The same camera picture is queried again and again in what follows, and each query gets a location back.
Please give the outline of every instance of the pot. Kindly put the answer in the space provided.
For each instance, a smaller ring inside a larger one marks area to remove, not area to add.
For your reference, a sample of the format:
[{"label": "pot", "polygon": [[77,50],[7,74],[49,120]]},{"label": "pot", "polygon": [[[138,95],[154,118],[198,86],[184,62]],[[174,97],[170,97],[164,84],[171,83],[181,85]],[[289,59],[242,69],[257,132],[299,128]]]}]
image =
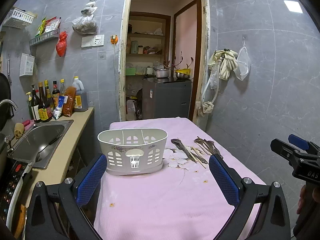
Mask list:
[{"label": "pot", "polygon": [[170,70],[160,69],[160,70],[155,70],[155,73],[156,73],[156,78],[166,78],[170,75]]},{"label": "pot", "polygon": [[180,79],[189,79],[190,75],[184,74],[184,73],[180,73],[180,72],[176,72],[176,78],[180,78]]}]

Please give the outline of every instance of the white plastic basket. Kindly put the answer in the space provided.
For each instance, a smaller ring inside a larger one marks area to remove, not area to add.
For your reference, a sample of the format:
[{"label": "white plastic basket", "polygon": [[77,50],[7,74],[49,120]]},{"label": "white plastic basket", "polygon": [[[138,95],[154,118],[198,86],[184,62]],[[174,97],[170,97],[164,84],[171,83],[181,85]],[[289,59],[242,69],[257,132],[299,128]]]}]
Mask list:
[{"label": "white plastic basket", "polygon": [[167,137],[166,131],[154,128],[118,129],[99,133],[102,153],[108,159],[107,173],[119,176],[160,170]]},{"label": "white plastic basket", "polygon": [[33,16],[17,8],[11,9],[3,21],[3,26],[23,29],[30,25],[33,21]]}]

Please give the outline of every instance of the pink wall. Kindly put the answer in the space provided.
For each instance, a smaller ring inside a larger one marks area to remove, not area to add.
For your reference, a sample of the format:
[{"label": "pink wall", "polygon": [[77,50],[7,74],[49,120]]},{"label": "pink wall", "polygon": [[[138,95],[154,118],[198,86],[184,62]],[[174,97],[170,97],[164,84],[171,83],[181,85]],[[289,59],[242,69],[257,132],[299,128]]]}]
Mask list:
[{"label": "pink wall", "polygon": [[[180,14],[176,19],[176,64],[180,62],[180,54],[182,51],[183,61],[177,68],[186,68],[190,65],[191,59],[196,56],[196,27],[197,27],[197,11],[196,5],[190,7],[188,10]],[[194,61],[190,66],[193,77]]]}]

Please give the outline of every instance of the green container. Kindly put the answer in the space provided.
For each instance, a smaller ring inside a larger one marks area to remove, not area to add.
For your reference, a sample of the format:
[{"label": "green container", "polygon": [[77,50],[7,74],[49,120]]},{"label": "green container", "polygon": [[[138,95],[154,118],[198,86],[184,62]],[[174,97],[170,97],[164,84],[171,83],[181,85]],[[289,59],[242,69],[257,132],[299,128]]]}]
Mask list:
[{"label": "green container", "polygon": [[125,75],[126,76],[135,76],[136,74],[136,68],[132,67],[132,68],[126,68],[125,69]]}]

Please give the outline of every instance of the gray washing machine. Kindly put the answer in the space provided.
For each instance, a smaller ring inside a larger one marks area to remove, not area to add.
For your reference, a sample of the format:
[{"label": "gray washing machine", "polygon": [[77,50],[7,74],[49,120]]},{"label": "gray washing machine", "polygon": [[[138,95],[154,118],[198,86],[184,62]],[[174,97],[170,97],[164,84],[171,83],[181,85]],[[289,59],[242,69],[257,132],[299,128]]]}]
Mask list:
[{"label": "gray washing machine", "polygon": [[146,78],[142,81],[142,118],[188,118],[191,81],[168,78]]}]

